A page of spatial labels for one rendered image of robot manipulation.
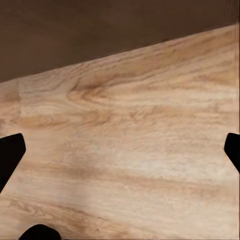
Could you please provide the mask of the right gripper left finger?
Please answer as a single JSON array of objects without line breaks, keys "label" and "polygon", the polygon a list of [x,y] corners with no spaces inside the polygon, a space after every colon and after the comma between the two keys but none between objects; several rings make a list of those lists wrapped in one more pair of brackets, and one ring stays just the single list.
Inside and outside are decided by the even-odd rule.
[{"label": "right gripper left finger", "polygon": [[25,152],[26,145],[22,133],[0,138],[0,193]]}]

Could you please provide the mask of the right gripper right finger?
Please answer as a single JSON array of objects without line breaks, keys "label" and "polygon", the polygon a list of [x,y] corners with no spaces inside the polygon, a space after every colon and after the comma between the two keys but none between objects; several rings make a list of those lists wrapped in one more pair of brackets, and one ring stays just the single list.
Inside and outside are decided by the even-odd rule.
[{"label": "right gripper right finger", "polygon": [[240,135],[235,133],[229,133],[225,145],[224,151],[231,159],[234,166],[240,173]]}]

